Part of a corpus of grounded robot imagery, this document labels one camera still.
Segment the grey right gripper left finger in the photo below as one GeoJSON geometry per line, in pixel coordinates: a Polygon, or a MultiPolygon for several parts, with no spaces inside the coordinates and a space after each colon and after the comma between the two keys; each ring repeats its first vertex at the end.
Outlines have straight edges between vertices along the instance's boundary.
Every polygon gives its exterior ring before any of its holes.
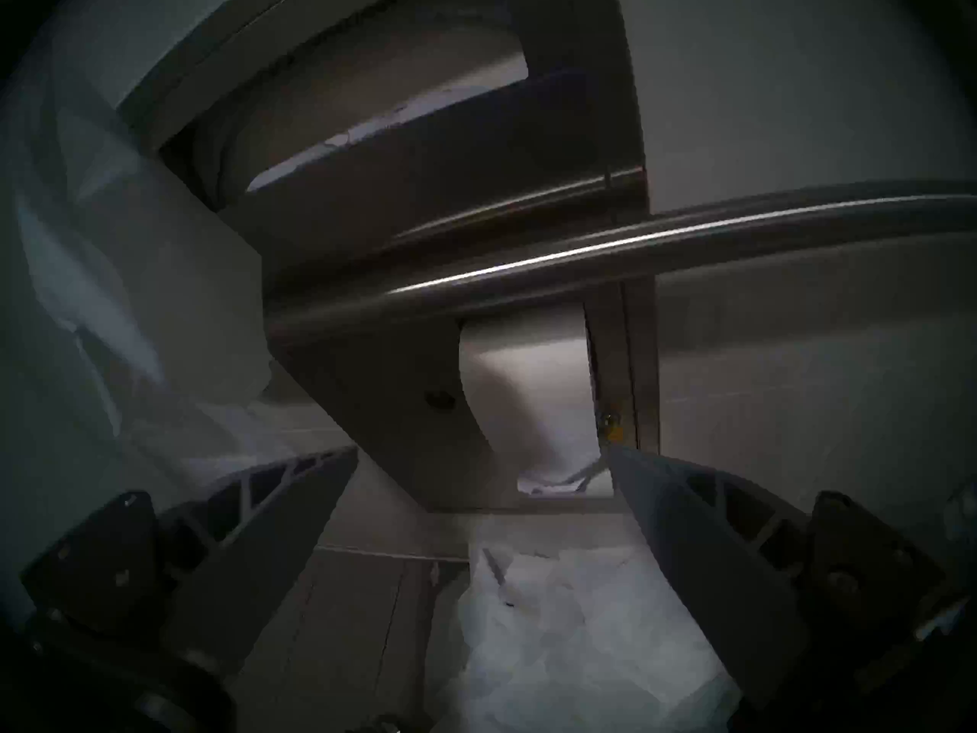
{"type": "Polygon", "coordinates": [[[21,571],[41,614],[101,642],[237,672],[310,559],[359,465],[354,446],[232,473],[158,514],[117,494],[21,571]]]}

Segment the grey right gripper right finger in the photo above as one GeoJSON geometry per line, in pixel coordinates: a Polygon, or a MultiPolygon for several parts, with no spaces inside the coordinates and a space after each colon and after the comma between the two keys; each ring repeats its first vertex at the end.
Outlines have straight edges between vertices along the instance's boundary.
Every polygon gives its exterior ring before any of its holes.
{"type": "Polygon", "coordinates": [[[752,709],[831,709],[881,688],[947,604],[947,574],[851,496],[803,513],[747,479],[607,448],[667,583],[752,709]]]}

